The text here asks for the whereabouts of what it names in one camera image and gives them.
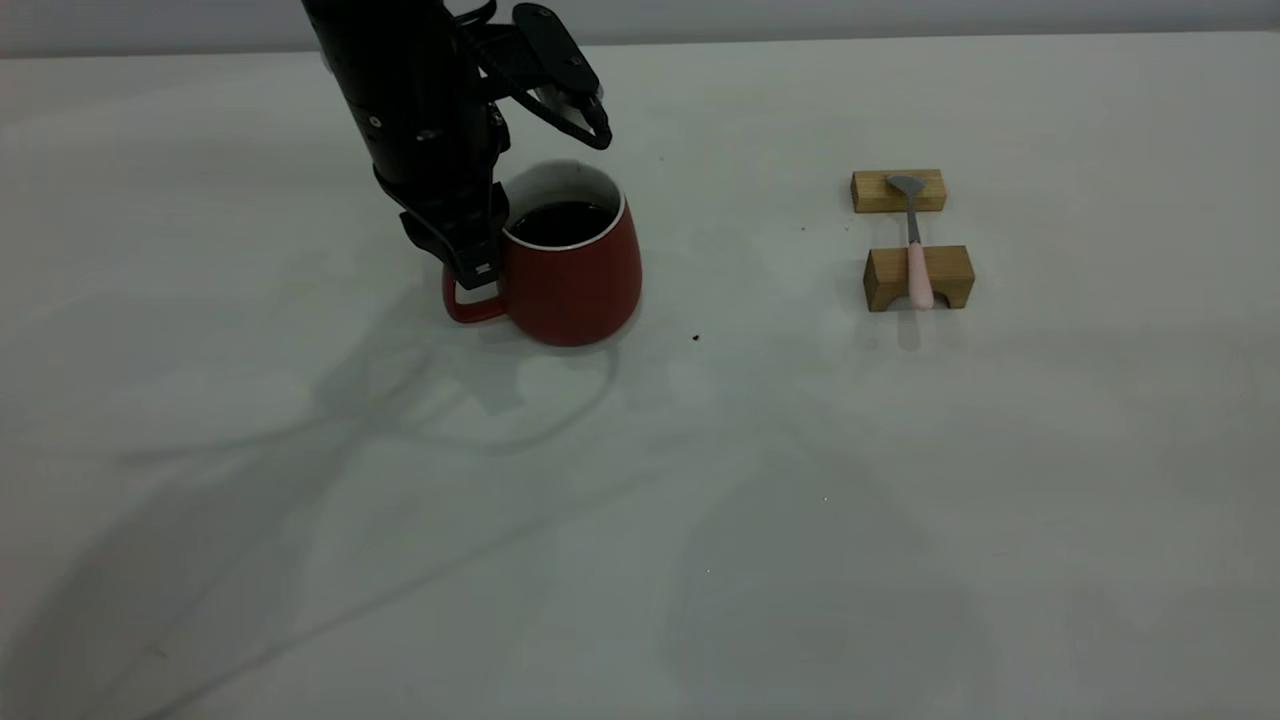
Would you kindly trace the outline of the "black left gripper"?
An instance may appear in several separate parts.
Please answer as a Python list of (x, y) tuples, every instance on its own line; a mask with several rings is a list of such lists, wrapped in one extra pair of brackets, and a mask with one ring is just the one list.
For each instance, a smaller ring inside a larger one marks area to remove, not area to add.
[(457, 97), (453, 77), (335, 56), (335, 78), (410, 242), (465, 290), (495, 283), (509, 199), (494, 181), (509, 131), (497, 106)]

